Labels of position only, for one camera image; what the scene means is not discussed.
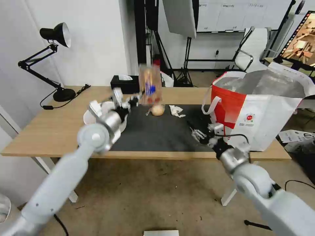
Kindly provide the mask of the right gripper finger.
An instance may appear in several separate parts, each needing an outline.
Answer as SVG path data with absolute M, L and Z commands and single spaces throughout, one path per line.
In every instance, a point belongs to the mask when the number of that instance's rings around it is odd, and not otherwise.
M 200 131 L 208 131 L 209 125 L 212 124 L 210 115 L 200 115 L 197 117 L 197 129 Z
M 203 128 L 195 128 L 192 126 L 189 126 L 191 130 L 192 137 L 198 141 L 200 144 L 208 144 L 209 143 L 209 128 L 203 127 Z

